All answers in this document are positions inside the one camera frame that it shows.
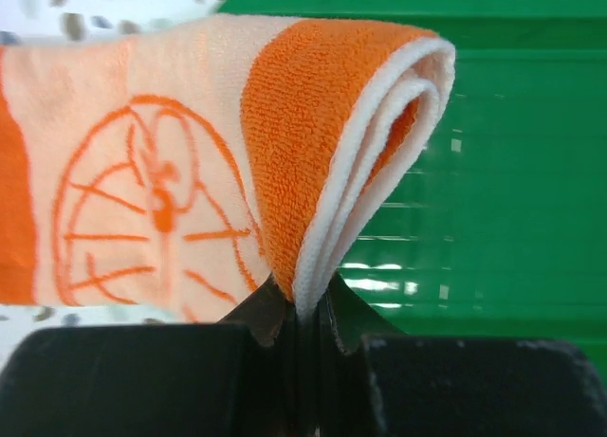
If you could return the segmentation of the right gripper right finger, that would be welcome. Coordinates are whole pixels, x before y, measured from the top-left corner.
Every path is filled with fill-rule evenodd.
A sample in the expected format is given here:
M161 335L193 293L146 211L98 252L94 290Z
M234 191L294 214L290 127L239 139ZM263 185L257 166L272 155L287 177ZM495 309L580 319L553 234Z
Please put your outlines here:
M558 339L413 336L334 276L320 302L323 436L602 436L606 390Z

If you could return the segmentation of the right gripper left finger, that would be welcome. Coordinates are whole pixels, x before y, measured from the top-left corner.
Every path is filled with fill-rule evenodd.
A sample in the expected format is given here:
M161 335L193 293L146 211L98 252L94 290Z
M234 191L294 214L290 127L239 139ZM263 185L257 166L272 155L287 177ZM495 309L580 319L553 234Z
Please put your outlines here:
M45 328L1 373L5 436L286 436L281 336L266 282L216 323Z

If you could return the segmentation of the orange Doraemon towel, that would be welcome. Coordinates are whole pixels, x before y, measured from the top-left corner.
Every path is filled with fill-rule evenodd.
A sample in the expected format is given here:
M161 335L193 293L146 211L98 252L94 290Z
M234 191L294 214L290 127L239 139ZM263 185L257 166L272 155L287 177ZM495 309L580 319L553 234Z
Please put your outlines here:
M370 20L216 14L1 49L1 301L300 315L443 116L455 48Z

